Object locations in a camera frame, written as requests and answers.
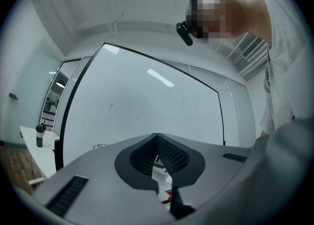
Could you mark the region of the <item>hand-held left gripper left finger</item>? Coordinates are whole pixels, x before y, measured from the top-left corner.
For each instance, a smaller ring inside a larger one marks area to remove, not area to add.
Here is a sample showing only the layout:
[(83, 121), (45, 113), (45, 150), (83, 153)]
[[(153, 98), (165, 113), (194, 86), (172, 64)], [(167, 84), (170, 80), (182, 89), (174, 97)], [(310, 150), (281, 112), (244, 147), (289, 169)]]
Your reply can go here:
[(165, 225), (175, 221), (165, 209), (156, 190), (135, 189), (125, 183), (115, 169), (115, 159), (124, 149), (149, 138), (142, 135), (78, 157), (35, 191), (34, 199), (46, 208), (73, 178), (86, 184), (62, 216), (76, 225)]

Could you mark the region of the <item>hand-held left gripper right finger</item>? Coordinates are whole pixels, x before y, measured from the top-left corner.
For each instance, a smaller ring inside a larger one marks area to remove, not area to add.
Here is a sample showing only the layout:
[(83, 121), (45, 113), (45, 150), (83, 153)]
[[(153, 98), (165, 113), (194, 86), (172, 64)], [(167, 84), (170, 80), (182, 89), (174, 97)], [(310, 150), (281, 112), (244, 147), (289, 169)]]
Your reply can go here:
[(158, 156), (172, 178), (170, 213), (183, 218), (207, 204), (234, 178), (249, 149), (157, 135)]

